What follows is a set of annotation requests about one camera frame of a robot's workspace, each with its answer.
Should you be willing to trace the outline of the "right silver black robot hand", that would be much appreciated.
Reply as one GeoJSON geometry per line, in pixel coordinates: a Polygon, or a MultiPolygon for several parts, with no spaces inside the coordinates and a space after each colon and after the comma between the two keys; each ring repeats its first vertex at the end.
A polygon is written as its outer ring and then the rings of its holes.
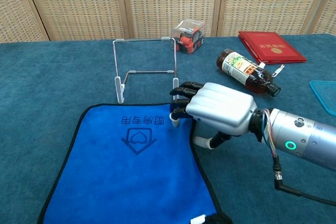
{"type": "Polygon", "coordinates": [[[233,136],[248,133],[252,115],[257,111],[253,96],[212,82],[183,82],[170,95],[184,97],[171,103],[170,120],[174,127],[179,126],[180,119],[191,118],[217,130],[211,138],[192,138],[194,144],[210,150],[233,136]]]}

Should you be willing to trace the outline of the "brown tea bottle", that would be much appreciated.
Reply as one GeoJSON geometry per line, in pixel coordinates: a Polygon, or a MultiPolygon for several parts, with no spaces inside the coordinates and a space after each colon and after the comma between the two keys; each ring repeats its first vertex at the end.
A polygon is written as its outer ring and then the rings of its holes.
{"type": "Polygon", "coordinates": [[[255,93],[275,97],[281,90],[267,70],[231,49],[225,49],[218,55],[216,65],[223,73],[255,93]]]}

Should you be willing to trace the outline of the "bamboo folding screen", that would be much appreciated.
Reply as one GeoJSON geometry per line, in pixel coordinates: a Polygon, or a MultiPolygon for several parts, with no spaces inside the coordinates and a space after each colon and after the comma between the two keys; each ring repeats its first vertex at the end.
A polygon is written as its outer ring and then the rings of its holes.
{"type": "Polygon", "coordinates": [[[0,0],[0,43],[169,36],[183,19],[206,35],[336,35],[336,0],[0,0]]]}

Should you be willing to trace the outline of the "red certificate book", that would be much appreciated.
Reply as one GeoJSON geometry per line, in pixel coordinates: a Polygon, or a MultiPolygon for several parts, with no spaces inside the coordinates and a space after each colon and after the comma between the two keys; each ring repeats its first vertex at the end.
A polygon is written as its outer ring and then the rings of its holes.
{"type": "Polygon", "coordinates": [[[239,31],[238,38],[258,63],[299,63],[307,59],[276,32],[239,31]]]}

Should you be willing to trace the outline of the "teal felt table cover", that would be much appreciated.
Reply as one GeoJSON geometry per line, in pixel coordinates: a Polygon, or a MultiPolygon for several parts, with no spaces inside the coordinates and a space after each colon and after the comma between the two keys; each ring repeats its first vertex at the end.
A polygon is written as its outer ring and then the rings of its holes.
{"type": "MultiPolygon", "coordinates": [[[[260,108],[274,107],[336,126],[310,81],[336,81],[336,36],[286,35],[307,59],[288,64],[275,78],[279,95],[256,95],[260,108]]],[[[170,43],[116,45],[119,72],[171,69],[170,43]]],[[[206,38],[192,55],[177,54],[183,81],[216,82],[250,93],[216,67],[230,48],[251,59],[237,37],[206,38]]],[[[36,224],[65,159],[82,112],[116,103],[111,40],[0,44],[0,224],[36,224]]],[[[169,102],[171,75],[130,76],[125,103],[169,102]]],[[[336,224],[336,207],[274,190],[268,148],[253,134],[210,151],[196,147],[221,207],[234,224],[336,224]]],[[[336,172],[279,152],[284,184],[336,201],[336,172]]]]}

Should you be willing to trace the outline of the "clear box with orange parts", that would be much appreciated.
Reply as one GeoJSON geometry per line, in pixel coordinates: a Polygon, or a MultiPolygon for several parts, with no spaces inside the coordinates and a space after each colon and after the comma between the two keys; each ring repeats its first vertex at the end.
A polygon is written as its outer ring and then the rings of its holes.
{"type": "Polygon", "coordinates": [[[184,19],[172,29],[176,41],[176,51],[193,54],[205,41],[206,22],[184,19]]]}

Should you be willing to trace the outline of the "teal plastic tray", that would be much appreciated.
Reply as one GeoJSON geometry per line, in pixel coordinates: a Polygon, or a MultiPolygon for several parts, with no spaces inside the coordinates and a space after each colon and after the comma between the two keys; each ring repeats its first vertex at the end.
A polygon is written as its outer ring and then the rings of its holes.
{"type": "Polygon", "coordinates": [[[313,80],[310,87],[326,112],[336,116],[336,81],[313,80]]]}

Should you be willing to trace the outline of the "small white tag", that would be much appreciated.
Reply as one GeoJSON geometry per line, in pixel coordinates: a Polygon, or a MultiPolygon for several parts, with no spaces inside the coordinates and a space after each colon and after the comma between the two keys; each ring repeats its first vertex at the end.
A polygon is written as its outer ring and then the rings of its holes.
{"type": "MultiPolygon", "coordinates": [[[[266,67],[266,64],[264,62],[261,62],[258,67],[264,69],[266,67]]],[[[277,68],[272,74],[271,76],[273,78],[275,78],[277,75],[279,75],[281,73],[281,71],[284,69],[285,65],[281,65],[279,68],[277,68]]]]}

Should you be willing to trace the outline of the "blue microfibre towel black trim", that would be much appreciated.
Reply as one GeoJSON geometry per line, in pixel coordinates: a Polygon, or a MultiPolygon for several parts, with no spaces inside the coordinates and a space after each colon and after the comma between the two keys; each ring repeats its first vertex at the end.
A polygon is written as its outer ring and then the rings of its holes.
{"type": "Polygon", "coordinates": [[[81,115],[37,224],[233,224],[195,152],[195,122],[167,103],[81,115]]]}

